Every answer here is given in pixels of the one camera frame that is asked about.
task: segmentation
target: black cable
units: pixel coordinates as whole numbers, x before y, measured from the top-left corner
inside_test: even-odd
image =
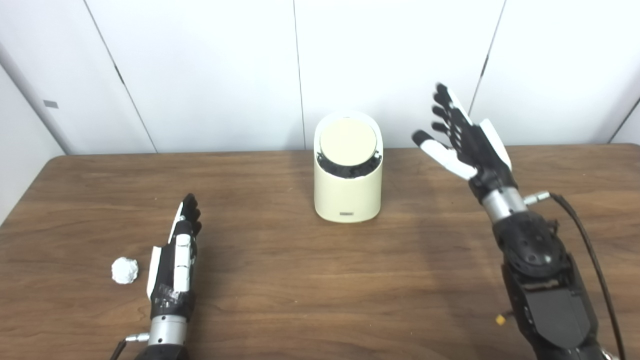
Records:
[[[121,342],[119,342],[118,346],[116,346],[116,349],[113,351],[110,360],[117,360],[122,353],[122,350],[124,350],[125,346],[127,346],[127,340],[122,340]]]
[[[575,222],[575,225],[578,227],[580,234],[582,235],[584,244],[587,247],[587,252],[591,257],[591,262],[593,263],[593,267],[596,270],[598,281],[600,281],[600,287],[602,288],[602,294],[604,295],[604,300],[607,303],[607,310],[609,311],[609,318],[611,319],[613,334],[616,338],[616,344],[618,346],[618,356],[620,357],[620,360],[626,360],[627,357],[625,355],[625,348],[622,344],[622,335],[620,334],[620,327],[618,325],[618,318],[616,317],[616,312],[613,309],[611,294],[609,293],[609,288],[607,287],[607,282],[604,279],[604,274],[602,273],[602,269],[600,268],[600,263],[598,262],[596,253],[593,250],[591,239],[589,239],[589,234],[587,234],[586,229],[582,225],[582,222],[580,221],[578,214],[576,214],[575,210],[571,207],[569,202],[564,197],[554,193],[549,193],[549,195],[567,212],[567,214],[569,214],[571,219],[573,219],[573,222]]]

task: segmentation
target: wooden table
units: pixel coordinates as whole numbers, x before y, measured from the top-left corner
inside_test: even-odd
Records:
[[[593,238],[630,359],[640,357],[640,147],[511,147],[523,194],[562,193]],[[197,359],[533,359],[509,307],[490,223],[467,184],[418,149],[385,151],[374,220],[333,224],[313,207],[310,151],[65,156],[0,228],[0,356],[108,359],[149,327],[151,247],[188,192],[200,203]],[[582,240],[555,204],[600,319]],[[118,285],[111,263],[137,259]],[[132,359],[142,344],[130,344]]]

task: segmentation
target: prosthetic hand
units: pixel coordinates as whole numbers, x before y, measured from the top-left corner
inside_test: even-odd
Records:
[[[523,199],[511,173],[511,160],[489,120],[473,124],[455,95],[438,84],[433,113],[435,131],[446,146],[425,131],[413,141],[447,170],[468,181],[493,224],[504,253],[502,275],[520,332],[539,360],[613,359],[596,340],[598,321],[571,254],[557,237],[557,222],[547,222],[528,205],[550,196]]]
[[[191,276],[197,255],[196,235],[202,228],[198,217],[198,202],[193,194],[189,194],[178,207],[168,243],[154,247],[151,254],[147,283],[151,329],[122,340],[111,360],[115,360],[130,341],[148,342],[136,360],[189,359],[184,343],[187,323],[195,306]]]

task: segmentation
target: white wall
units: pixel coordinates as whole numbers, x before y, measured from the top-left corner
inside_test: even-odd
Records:
[[[640,3],[507,1],[471,117],[508,145],[606,142],[640,97]]]
[[[291,0],[88,5],[158,151],[304,147]]]
[[[62,149],[0,67],[0,224]]]
[[[477,88],[502,5],[0,0],[0,64],[76,154],[309,148],[344,109],[413,147],[438,81],[509,145],[606,142],[640,97],[640,3],[508,1]]]
[[[413,147],[430,128],[435,83],[469,106],[502,0],[296,1],[307,147],[317,123],[357,110],[380,125],[385,147]]]
[[[640,106],[636,106],[612,142],[640,145]]]
[[[154,152],[82,0],[0,0],[0,44],[0,65],[72,154]]]

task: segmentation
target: beige circular top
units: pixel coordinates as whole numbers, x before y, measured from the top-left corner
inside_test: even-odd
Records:
[[[333,163],[359,165],[376,151],[376,133],[371,126],[353,118],[343,118],[327,125],[320,134],[320,149]]]

